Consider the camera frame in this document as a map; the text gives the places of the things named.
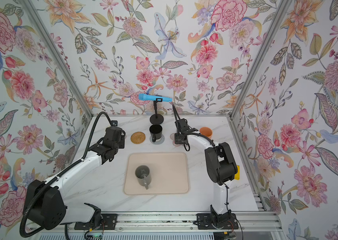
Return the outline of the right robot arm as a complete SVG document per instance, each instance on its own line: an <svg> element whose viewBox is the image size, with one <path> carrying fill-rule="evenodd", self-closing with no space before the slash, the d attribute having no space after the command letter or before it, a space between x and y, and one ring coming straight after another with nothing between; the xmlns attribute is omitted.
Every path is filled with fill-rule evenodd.
<svg viewBox="0 0 338 240"><path fill-rule="evenodd" d="M228 183L238 174L238 166L231 148L228 143L216 143L192 128L185 118L179 116L176 107L172 107L172 110L176 126L175 144L182 145L187 152L192 146L204 152L207 174L213 182L213 202L210 214L203 224L205 227L222 229L225 224L233 221L233 213L229 208Z"/></svg>

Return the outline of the orange cup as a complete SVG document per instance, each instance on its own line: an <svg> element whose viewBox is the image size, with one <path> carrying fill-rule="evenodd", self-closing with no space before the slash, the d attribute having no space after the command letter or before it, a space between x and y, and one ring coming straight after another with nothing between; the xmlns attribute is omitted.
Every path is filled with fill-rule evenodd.
<svg viewBox="0 0 338 240"><path fill-rule="evenodd" d="M202 135L208 137L210 140L212 139L212 135L213 135L212 129L210 129L210 128L208 128L208 127L202 127L202 128L199 129L199 132L200 132Z"/></svg>

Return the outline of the grey cup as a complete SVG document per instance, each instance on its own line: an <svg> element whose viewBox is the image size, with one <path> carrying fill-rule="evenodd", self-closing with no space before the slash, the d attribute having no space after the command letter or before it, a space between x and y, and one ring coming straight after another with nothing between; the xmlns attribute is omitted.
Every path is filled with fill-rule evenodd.
<svg viewBox="0 0 338 240"><path fill-rule="evenodd" d="M149 189L149 185L152 182L152 176L150 168L145 165L138 166L135 170L135 176L138 180L138 183L145 187L146 190Z"/></svg>

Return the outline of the blue woven round coaster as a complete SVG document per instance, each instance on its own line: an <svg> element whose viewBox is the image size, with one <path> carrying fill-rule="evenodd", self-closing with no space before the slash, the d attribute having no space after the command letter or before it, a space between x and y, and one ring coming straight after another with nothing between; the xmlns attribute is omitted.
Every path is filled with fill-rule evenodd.
<svg viewBox="0 0 338 240"><path fill-rule="evenodd" d="M162 137L161 137L160 139L156 140L155 142L153 141L152 136L150 136L150 142L151 142L153 145L161 145L161 144L164 143L164 141L165 141L165 136L164 136L164 135L162 135Z"/></svg>

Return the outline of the woven rattan round coaster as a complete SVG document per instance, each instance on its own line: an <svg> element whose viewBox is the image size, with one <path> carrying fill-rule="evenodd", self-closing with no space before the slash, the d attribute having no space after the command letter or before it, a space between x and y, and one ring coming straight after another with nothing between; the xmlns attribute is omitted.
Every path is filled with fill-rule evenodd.
<svg viewBox="0 0 338 240"><path fill-rule="evenodd" d="M146 135L143 132L135 132L131 135L131 142L133 144L142 144L146 140Z"/></svg>

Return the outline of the black cup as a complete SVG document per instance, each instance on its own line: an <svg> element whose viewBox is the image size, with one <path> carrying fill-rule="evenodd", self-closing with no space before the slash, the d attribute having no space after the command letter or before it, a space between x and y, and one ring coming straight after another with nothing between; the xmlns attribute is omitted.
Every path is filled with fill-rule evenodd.
<svg viewBox="0 0 338 240"><path fill-rule="evenodd" d="M150 134L152 138L152 142L156 143L162 138L163 127L161 125L151 125L150 126Z"/></svg>

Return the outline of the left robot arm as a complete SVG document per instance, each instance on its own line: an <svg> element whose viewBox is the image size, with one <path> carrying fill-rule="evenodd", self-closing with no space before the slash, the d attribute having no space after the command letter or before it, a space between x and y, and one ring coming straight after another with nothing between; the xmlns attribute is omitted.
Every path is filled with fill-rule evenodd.
<svg viewBox="0 0 338 240"><path fill-rule="evenodd" d="M105 136L92 144L89 137L83 156L54 177L33 181L27 189L20 235L28 238L58 225L82 223L93 229L102 224L102 211L90 203L69 204L67 193L84 177L106 162L111 162L119 149L125 147L125 131L120 127L106 128Z"/></svg>

